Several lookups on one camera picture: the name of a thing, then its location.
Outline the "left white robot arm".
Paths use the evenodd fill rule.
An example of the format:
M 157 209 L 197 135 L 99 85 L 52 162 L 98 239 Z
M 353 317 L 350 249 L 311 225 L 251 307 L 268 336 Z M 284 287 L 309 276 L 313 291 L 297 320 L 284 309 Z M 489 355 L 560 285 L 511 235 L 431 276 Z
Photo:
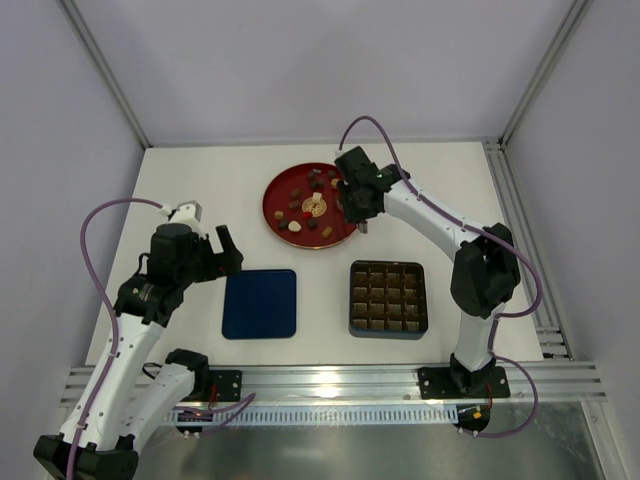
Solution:
M 111 332 L 85 391 L 55 435 L 41 436 L 34 458 L 55 479 L 130 479 L 146 443 L 182 400 L 210 384 L 207 356 L 176 349 L 139 397 L 134 387 L 147 358 L 194 283 L 238 274 L 243 256 L 226 226 L 217 227 L 222 250 L 190 225 L 166 223 L 121 285 L 110 307 Z

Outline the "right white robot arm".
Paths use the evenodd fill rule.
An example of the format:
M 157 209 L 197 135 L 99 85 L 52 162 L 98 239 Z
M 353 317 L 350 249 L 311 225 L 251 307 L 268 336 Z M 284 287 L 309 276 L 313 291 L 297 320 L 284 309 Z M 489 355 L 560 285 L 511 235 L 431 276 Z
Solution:
M 486 226 L 466 220 L 428 198 L 397 164 L 378 167 L 360 146 L 338 152 L 335 166 L 347 222 L 387 214 L 412 227 L 451 262 L 449 291 L 460 326 L 449 360 L 450 383 L 465 396 L 485 392 L 496 365 L 491 352 L 495 322 L 521 282 L 511 230 L 500 222 Z

